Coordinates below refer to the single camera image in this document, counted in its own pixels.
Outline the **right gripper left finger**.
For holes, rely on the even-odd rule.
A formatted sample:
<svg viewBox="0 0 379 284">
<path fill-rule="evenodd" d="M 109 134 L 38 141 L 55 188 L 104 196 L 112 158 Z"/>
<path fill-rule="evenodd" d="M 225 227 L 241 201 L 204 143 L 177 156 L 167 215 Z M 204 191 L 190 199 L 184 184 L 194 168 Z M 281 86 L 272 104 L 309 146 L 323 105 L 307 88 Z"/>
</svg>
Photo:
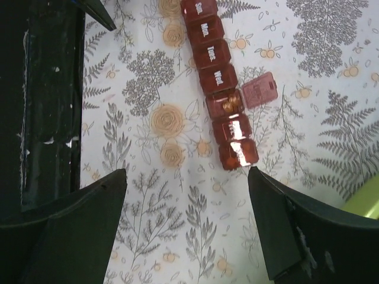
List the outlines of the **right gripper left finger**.
<svg viewBox="0 0 379 284">
<path fill-rule="evenodd" d="M 126 171 L 118 169 L 2 219 L 1 283 L 102 283 L 126 189 Z"/>
</svg>

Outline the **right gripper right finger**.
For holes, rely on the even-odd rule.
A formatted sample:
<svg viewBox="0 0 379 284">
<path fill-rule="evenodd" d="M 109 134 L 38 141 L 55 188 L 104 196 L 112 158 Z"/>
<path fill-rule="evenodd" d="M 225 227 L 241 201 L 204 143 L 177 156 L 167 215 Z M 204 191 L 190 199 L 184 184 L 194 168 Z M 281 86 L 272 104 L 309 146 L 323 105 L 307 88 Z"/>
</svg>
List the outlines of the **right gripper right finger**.
<svg viewBox="0 0 379 284">
<path fill-rule="evenodd" d="M 378 283 L 378 221 L 295 191 L 257 167 L 248 186 L 269 280 Z"/>
</svg>

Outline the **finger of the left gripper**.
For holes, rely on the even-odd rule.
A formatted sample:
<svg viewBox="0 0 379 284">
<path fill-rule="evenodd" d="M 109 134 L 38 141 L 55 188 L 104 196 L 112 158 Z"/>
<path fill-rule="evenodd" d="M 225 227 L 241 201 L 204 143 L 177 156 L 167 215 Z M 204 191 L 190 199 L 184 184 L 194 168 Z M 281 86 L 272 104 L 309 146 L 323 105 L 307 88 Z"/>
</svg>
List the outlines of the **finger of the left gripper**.
<svg viewBox="0 0 379 284">
<path fill-rule="evenodd" d="M 114 31 L 117 28 L 100 0 L 73 0 L 73 3 L 108 31 Z"/>
</svg>

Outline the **red weekly pill organizer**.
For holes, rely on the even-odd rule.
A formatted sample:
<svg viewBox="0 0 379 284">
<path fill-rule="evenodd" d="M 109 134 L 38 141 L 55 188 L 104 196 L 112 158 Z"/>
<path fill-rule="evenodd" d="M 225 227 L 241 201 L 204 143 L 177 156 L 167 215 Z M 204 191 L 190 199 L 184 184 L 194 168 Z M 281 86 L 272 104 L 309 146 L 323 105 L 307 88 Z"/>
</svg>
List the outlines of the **red weekly pill organizer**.
<svg viewBox="0 0 379 284">
<path fill-rule="evenodd" d="M 259 155 L 245 110 L 278 98 L 274 77 L 266 72 L 239 88 L 216 1 L 181 1 L 181 12 L 223 169 L 251 166 Z"/>
</svg>

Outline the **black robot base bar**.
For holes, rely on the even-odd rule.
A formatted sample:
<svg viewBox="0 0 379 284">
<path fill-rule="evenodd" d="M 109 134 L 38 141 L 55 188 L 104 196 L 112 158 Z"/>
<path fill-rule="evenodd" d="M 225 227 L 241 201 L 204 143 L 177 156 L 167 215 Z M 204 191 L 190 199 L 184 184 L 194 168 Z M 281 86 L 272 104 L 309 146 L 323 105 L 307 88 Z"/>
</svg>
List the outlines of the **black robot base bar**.
<svg viewBox="0 0 379 284">
<path fill-rule="evenodd" d="M 1 217 L 79 189 L 85 14 L 1 2 Z"/>
</svg>

